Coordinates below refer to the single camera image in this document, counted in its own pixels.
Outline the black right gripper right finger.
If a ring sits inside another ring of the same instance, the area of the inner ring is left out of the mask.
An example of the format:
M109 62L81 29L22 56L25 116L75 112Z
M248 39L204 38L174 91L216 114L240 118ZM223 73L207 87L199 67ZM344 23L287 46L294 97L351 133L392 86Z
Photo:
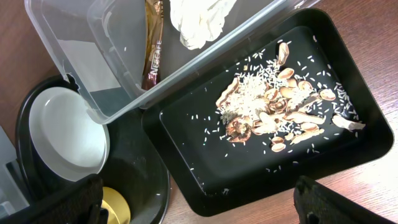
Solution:
M394 224L306 176L294 188L300 224Z

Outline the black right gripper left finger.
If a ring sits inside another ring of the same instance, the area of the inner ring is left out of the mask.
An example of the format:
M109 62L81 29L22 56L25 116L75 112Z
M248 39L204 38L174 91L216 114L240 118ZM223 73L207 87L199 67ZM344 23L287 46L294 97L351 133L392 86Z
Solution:
M3 224L100 224L104 223L103 180L91 174L71 186L6 218Z

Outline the yellow plastic bowl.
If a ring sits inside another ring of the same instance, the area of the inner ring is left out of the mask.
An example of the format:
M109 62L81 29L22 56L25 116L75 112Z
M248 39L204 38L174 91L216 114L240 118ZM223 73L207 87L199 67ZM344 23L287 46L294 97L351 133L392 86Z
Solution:
M129 224L131 211L124 197L116 190L103 187L101 208L108 211L107 224Z

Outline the pale grey round plate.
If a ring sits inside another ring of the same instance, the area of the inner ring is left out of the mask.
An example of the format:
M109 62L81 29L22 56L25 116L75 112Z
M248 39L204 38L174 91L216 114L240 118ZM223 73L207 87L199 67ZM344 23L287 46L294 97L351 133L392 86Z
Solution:
M29 132L45 165L72 182L99 174L109 156L107 126L94 122L83 98L68 88L51 87L37 95L29 112Z

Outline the food scraps and rice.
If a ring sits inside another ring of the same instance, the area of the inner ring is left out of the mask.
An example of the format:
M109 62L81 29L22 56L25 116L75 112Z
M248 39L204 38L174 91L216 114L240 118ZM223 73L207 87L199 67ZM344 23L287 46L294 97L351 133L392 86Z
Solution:
M317 139L358 133L365 124L313 44L304 56L279 41L275 59L256 52L193 92L184 151L194 170L220 175L297 165Z

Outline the brown gold snack wrapper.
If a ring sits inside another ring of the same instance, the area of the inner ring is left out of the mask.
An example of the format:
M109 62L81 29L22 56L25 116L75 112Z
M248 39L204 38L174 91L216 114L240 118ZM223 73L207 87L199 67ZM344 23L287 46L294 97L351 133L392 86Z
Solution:
M160 82L160 60L164 26L163 0L145 0L146 7L146 58L141 88L150 90Z

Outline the white tissue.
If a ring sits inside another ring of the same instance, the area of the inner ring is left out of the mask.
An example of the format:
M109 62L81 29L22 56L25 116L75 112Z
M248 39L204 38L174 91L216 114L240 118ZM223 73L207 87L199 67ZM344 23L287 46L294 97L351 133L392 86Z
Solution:
M202 48L223 32L236 0L170 0L170 19L189 50Z

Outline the grey plastic dishwasher rack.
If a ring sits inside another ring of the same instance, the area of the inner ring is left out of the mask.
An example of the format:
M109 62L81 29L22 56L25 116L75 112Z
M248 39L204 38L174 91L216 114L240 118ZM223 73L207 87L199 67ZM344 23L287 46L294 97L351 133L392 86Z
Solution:
M30 205L30 193L22 180L14 145L1 128L1 218Z

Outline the round black tray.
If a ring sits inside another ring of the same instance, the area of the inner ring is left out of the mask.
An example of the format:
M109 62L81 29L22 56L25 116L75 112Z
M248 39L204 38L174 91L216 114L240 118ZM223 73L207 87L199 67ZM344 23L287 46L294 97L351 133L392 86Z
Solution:
M30 203L72 185L52 172L35 150L29 131L29 112L35 98L51 87L76 91L74 81L50 77L33 87L21 104L16 122L17 160ZM108 124L109 157L100 172L104 186L118 191L131 211L131 223L161 223L170 200L170 176L142 128L142 112L134 109Z

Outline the black rectangular tray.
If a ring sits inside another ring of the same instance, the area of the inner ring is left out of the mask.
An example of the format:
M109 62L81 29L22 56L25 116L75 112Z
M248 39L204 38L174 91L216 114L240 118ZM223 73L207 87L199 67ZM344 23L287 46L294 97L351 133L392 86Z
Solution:
M272 152L268 134L231 143L216 100L249 67L257 75L290 42L287 64L315 87L336 91L324 133ZM195 70L188 85L149 108L142 125L191 209L204 217L292 188L301 176L334 174L385 155L394 135L330 17L318 9L278 16Z

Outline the clear plastic bin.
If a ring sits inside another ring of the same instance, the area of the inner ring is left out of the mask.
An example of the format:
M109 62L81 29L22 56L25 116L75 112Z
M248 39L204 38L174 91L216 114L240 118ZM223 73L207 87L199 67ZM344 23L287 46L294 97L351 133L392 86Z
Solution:
M236 1L223 32L202 48L189 50L163 1L160 82L141 88L146 58L146 7L141 0L25 0L26 12L54 64L73 80L91 119L108 124L135 108L145 108L203 75L227 68L254 50L255 36L312 0Z

